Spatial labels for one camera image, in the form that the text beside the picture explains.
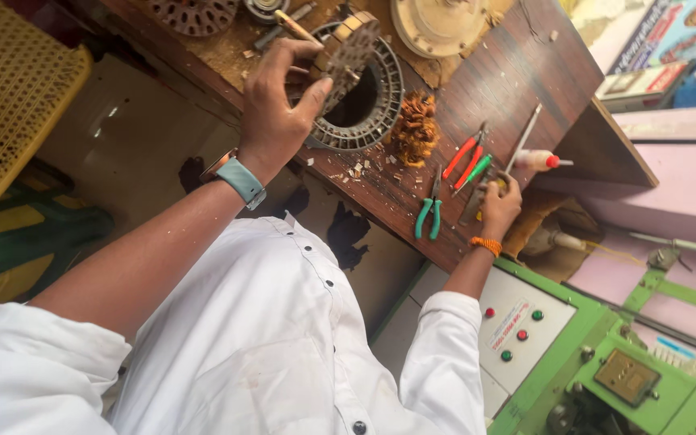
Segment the green handle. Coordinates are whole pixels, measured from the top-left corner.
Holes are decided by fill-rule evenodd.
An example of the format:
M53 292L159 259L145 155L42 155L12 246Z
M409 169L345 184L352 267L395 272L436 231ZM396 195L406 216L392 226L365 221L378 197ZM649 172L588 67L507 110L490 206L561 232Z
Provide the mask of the green handle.
M477 162L476 166L474 166L472 173L470 173L469 176L466 178L466 181L464 182L464 184L471 183L475 176L477 176L479 173L483 172L485 170L485 168L487 168L488 165L490 164L490 160L493 160L492 154L487 154L482 159L480 159L479 162Z
M429 209L433 203L434 202L431 198L423 198L423 208L420 210L418 220L415 221L415 238L422 237L421 229L423 228L423 221L426 220L426 214L429 214Z
M439 234L439 206L442 204L442 201L437 200L434 202L434 224L431 225L431 234L429 234L429 238L431 240L434 240L437 238L437 234Z

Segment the person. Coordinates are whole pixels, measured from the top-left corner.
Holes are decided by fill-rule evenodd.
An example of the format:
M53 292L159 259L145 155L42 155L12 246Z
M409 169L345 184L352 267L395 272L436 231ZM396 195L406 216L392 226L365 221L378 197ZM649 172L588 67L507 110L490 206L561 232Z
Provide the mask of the person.
M294 108L285 97L295 59L322 48L279 40L248 78L237 160L263 185L329 93L322 79ZM506 180L503 196L487 187L484 239L499 242L520 211ZM486 432L478 298L493 252L475 247L425 303L398 389L327 246L296 222L234 220L247 202L208 183L29 303L0 305L0 433Z

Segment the red pliers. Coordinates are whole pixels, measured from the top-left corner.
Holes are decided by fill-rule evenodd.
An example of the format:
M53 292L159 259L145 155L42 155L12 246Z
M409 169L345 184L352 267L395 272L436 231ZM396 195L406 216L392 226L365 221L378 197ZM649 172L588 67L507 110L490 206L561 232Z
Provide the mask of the red pliers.
M459 162L461 157L463 157L466 152L468 152L471 148L474 148L474 145L477 145L477 149L474 150L474 155L472 155L472 161L469 162L469 167L466 168L466 171L461 175L461 178L458 180L458 183L454 185L456 189L459 189L461 185L466 181L466 178L469 176L469 173L472 172L472 169L474 169L474 166L477 164L477 161L479 160L479 157L483 155L483 140L488 136L488 123L484 122L483 126L479 129L479 132L475 134L474 136L468 138L466 142L461 145L461 148L458 151L458 154L453 158L453 160L450 162L450 164L447 166L447 169L445 169L445 172L442 173L442 179L446 179L450 173L452 172L453 168L456 167L456 164Z

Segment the glue bottle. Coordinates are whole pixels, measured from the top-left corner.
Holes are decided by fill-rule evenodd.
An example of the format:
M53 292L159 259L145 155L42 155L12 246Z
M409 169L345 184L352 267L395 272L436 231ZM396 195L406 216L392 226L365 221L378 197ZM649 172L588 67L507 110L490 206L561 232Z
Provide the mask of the glue bottle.
M517 154L514 165L518 168L545 172L558 166L571 166L571 160L560 160L555 154L546 149L522 149Z

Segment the orange thread bracelet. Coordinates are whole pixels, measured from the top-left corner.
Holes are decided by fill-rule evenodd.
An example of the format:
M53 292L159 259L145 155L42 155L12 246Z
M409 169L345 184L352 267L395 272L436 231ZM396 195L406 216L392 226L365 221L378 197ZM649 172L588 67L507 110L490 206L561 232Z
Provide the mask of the orange thread bracelet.
M501 255L501 250L503 249L503 246L500 242L496 240L490 240L488 238L472 237L472 239L469 240L469 244L471 246L482 246L488 251L493 252L493 255L496 255L496 258L498 258L498 256Z

